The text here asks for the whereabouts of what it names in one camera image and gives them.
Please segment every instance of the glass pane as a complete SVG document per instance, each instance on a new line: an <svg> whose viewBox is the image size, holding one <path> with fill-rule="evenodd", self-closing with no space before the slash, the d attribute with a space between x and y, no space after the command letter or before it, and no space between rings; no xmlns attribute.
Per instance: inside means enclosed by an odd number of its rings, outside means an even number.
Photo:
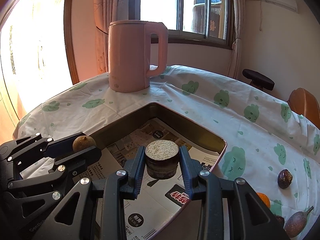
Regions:
<svg viewBox="0 0 320 240"><path fill-rule="evenodd" d="M226 19L226 0L211 0L210 36L224 39Z"/></svg>
<svg viewBox="0 0 320 240"><path fill-rule="evenodd" d="M183 0L184 32L204 34L205 0Z"/></svg>
<svg viewBox="0 0 320 240"><path fill-rule="evenodd" d="M64 0L19 0L1 30L4 82L20 119L72 86L63 9Z"/></svg>
<svg viewBox="0 0 320 240"><path fill-rule="evenodd" d="M163 22L170 30L177 29L177 0L140 0L140 20Z"/></svg>

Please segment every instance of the black circle logo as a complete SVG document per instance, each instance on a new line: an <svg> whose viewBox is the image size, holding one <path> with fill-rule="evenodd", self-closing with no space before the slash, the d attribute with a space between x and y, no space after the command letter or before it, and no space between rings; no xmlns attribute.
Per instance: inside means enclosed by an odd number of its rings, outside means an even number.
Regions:
<svg viewBox="0 0 320 240"><path fill-rule="evenodd" d="M133 213L128 217L129 225L135 228L141 227L143 221L143 216L138 213Z"/></svg>
<svg viewBox="0 0 320 240"><path fill-rule="evenodd" d="M155 139L161 139L163 137L163 132L157 130L152 134L153 138Z"/></svg>

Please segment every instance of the kettle lid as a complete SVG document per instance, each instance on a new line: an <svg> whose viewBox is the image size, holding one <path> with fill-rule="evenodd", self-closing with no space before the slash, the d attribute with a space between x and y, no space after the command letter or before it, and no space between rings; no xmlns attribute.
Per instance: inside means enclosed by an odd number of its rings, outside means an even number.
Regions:
<svg viewBox="0 0 320 240"><path fill-rule="evenodd" d="M122 20L122 21L115 21L111 22L110 25L118 25L118 24L146 24L147 21L140 21L140 20Z"/></svg>

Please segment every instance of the white tablecloth with green clouds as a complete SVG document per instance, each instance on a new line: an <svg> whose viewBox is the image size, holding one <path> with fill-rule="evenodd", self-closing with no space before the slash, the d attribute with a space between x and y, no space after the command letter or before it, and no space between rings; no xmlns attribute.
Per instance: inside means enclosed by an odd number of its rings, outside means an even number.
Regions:
<svg viewBox="0 0 320 240"><path fill-rule="evenodd" d="M271 200L271 211L288 218L310 206L302 239L320 214L319 130L292 112L286 102L247 84L185 66L167 67L150 87L119 93L110 89L108 73L81 82L39 105L21 121L18 138L40 132L55 140L103 126L150 103L158 102L224 138L227 151L214 172L222 178L243 177ZM23 177L47 173L52 159L42 159ZM283 169L293 175L287 189L277 185Z"/></svg>

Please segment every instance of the orange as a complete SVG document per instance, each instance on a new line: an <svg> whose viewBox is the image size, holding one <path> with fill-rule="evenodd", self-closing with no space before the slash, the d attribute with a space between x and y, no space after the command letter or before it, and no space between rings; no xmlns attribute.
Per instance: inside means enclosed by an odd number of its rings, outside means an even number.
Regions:
<svg viewBox="0 0 320 240"><path fill-rule="evenodd" d="M270 208L270 200L269 198L267 197L266 194L263 194L263 193L260 193L260 192L257 192L257 195L261 198L261 200L266 204L266 206L268 208Z"/></svg>

